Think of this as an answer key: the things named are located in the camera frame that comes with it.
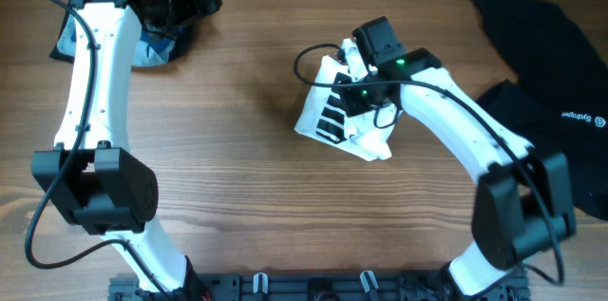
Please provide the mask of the white Puma t-shirt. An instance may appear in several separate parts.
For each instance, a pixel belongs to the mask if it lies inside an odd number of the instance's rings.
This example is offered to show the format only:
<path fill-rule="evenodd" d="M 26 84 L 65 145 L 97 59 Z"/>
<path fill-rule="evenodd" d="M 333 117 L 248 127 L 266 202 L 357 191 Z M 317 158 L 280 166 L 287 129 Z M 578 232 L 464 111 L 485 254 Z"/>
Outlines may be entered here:
<path fill-rule="evenodd" d="M 360 52 L 352 39 L 342 41 L 343 63 L 326 55 L 321 60 L 313 86 L 305 100 L 294 131 L 316 141 L 353 154 L 363 160 L 387 160 L 391 157 L 388 139 L 401 112 L 392 103 L 374 106 L 357 116 L 347 114 L 347 103 L 338 89 L 328 84 L 358 83 L 365 76 Z"/>

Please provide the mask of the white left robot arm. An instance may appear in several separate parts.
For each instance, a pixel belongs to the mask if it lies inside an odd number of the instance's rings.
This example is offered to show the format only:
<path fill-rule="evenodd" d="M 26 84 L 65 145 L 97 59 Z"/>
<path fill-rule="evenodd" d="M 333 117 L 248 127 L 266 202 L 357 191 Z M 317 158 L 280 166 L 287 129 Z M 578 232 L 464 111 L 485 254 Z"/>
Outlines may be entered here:
<path fill-rule="evenodd" d="M 154 172 L 130 152 L 127 102 L 143 48 L 182 41 L 221 0 L 67 0 L 75 27 L 66 111 L 53 146 L 34 153 L 31 173 L 65 222 L 115 248 L 144 300 L 207 300 L 210 290 L 157 219 Z"/>

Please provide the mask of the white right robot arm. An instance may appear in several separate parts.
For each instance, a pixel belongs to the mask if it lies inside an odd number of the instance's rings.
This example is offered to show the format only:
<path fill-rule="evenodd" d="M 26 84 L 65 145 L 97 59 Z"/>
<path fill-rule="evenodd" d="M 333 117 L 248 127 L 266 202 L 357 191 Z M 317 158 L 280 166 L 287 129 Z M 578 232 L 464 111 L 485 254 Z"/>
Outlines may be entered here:
<path fill-rule="evenodd" d="M 421 47 L 407 51 L 380 17 L 344 39 L 348 78 L 337 84 L 350 116 L 390 106 L 426 126 L 476 185 L 472 243 L 447 266 L 463 296 L 478 296 L 516 270 L 553 285 L 565 281 L 561 242 L 576 232 L 566 157 L 533 144 L 496 121 Z"/>

